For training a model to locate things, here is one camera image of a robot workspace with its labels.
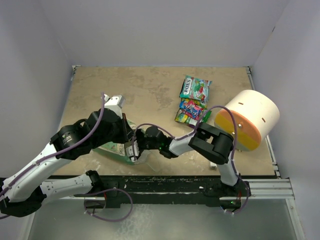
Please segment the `green patterned paper bag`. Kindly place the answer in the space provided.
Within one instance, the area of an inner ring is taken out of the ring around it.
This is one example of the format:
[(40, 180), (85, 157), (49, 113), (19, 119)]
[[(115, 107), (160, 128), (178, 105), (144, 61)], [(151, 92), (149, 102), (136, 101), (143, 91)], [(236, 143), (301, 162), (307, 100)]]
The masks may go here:
[(121, 143), (108, 142), (95, 148), (93, 151), (106, 158), (122, 162), (127, 165), (137, 166), (144, 164), (156, 173), (161, 170), (158, 157), (151, 150), (145, 150), (135, 162), (132, 162), (127, 156), (125, 145)]

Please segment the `blue small snack packet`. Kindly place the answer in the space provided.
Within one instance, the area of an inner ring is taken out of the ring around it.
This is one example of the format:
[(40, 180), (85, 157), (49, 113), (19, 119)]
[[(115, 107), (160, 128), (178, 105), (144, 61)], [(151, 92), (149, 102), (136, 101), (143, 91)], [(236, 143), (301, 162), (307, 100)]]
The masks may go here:
[(202, 112), (202, 109), (194, 103), (180, 103), (179, 108), (189, 113), (193, 118), (197, 117)]

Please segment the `red snack packet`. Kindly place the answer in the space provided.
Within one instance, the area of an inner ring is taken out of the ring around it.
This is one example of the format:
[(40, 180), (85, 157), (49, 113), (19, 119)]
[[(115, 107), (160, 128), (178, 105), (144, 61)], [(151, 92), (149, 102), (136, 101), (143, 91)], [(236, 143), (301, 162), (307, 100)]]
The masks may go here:
[(189, 100), (184, 104), (185, 113), (194, 120), (198, 120), (204, 110), (207, 108), (207, 104), (203, 101)]

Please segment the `teal pink snack packet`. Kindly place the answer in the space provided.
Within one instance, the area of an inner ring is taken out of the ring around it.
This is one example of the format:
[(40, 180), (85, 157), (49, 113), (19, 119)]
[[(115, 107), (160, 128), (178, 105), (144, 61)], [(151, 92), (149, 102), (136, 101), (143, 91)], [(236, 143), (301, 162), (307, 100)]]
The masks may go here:
[(204, 101), (209, 100), (212, 81), (186, 75), (181, 86), (180, 98)]

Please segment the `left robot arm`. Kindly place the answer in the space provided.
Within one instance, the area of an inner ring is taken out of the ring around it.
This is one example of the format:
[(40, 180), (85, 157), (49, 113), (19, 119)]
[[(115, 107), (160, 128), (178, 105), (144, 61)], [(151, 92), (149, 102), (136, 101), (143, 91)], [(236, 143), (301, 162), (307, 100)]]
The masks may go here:
[(25, 217), (42, 205), (71, 195), (98, 196), (105, 188), (95, 170), (74, 178), (48, 182), (58, 169), (106, 143), (127, 143), (133, 136), (123, 113), (108, 108), (63, 126), (40, 154), (1, 184), (0, 212), (4, 218)]

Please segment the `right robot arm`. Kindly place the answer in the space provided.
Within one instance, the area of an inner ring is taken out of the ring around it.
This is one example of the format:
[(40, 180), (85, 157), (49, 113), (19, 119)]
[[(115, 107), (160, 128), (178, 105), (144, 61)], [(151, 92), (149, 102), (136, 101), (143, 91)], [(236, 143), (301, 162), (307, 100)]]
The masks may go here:
[(137, 147), (133, 155), (138, 157), (144, 150), (158, 150), (165, 158), (172, 159), (187, 152), (196, 151), (217, 165), (222, 190), (226, 195), (235, 195), (240, 190), (240, 186), (247, 196), (250, 195), (248, 184), (243, 181), (235, 166), (235, 144), (232, 135), (204, 122), (181, 137), (165, 135), (164, 132), (163, 129), (152, 124), (145, 132), (137, 128), (132, 139)]

